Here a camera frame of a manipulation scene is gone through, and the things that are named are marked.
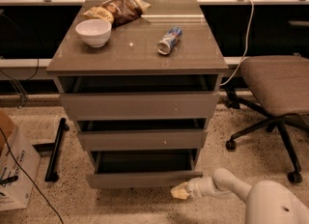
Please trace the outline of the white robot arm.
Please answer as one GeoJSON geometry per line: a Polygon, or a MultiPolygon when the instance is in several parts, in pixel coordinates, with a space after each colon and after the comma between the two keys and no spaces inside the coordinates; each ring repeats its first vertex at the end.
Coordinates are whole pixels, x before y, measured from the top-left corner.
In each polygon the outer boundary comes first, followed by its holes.
{"type": "Polygon", "coordinates": [[[224,168],[173,187],[171,195],[183,200],[236,196],[245,204],[245,224],[309,224],[309,208],[287,187],[274,181],[250,185],[224,168]]]}

